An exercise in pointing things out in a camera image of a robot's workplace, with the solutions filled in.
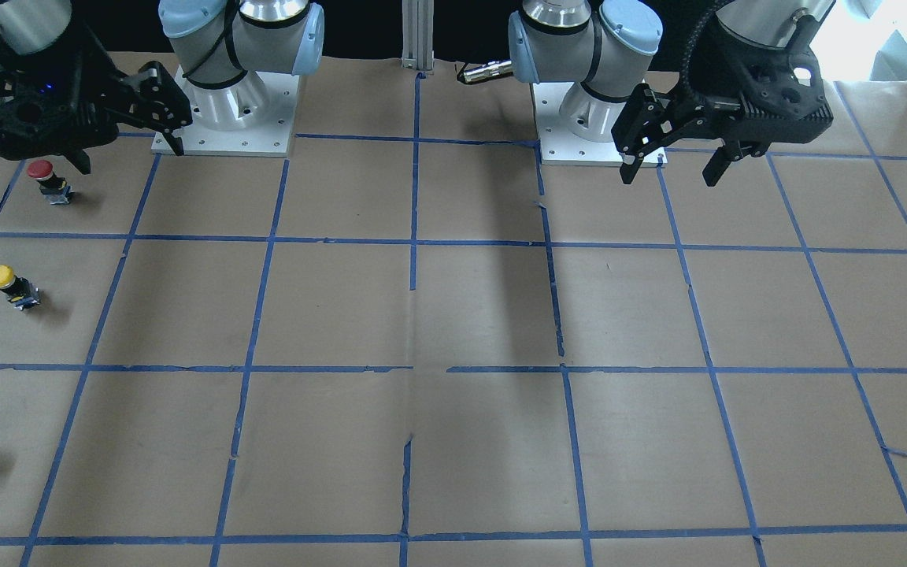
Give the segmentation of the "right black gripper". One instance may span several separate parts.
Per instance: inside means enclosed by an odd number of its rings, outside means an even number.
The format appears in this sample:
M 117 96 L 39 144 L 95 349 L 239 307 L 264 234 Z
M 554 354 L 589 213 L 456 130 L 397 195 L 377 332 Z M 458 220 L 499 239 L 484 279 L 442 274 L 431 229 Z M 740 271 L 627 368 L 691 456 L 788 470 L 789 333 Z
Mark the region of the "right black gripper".
M 103 83 L 103 108 L 93 87 Z M 144 65 L 135 75 L 118 71 L 80 20 L 42 50 L 19 54 L 0 25 L 0 157 L 11 161 L 57 155 L 90 175 L 87 148 L 117 139 L 117 121 L 161 133 L 177 157 L 176 135 L 191 125 L 190 99 L 162 65 Z

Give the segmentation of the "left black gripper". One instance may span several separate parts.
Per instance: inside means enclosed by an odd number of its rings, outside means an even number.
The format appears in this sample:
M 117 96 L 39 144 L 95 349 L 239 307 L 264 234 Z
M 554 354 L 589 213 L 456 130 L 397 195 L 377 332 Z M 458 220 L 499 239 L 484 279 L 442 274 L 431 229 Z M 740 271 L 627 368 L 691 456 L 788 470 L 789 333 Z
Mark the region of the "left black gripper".
M 803 20 L 784 48 L 735 36 L 718 20 L 705 26 L 690 59 L 690 87 L 717 111 L 715 129 L 727 140 L 702 170 L 715 187 L 737 161 L 763 157 L 769 143 L 811 143 L 834 122 L 809 43 L 820 23 Z M 611 134 L 623 155 L 620 179 L 633 183 L 645 158 L 675 143 L 698 124 L 698 100 L 682 87 L 659 93 L 638 83 Z

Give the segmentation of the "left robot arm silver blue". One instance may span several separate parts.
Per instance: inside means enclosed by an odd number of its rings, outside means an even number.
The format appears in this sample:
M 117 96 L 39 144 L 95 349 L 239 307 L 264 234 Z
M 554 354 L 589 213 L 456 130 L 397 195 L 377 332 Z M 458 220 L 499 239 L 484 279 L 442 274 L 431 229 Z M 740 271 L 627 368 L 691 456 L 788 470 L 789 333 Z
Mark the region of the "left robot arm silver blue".
M 509 55 L 522 83 L 568 83 L 568 129 L 611 143 L 632 183 L 645 158 L 681 139 L 719 139 L 702 172 L 716 186 L 728 166 L 774 143 L 807 144 L 834 122 L 810 43 L 831 1 L 713 1 L 683 42 L 677 84 L 646 83 L 665 26 L 641 1 L 525 1 L 509 18 Z

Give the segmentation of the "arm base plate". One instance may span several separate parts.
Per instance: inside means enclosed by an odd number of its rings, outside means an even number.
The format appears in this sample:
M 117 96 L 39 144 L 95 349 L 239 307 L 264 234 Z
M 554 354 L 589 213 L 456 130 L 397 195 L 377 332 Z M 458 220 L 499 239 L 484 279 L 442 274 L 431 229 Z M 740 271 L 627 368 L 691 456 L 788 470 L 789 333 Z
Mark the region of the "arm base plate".
M 608 74 L 607 87 L 598 81 L 533 83 L 534 118 L 541 155 L 548 165 L 609 166 L 631 164 L 616 147 L 612 128 L 626 99 L 645 69 Z
M 240 83 L 205 90 L 174 75 L 191 102 L 192 123 L 180 130 L 184 154 L 194 157 L 287 158 L 303 76 L 249 72 Z

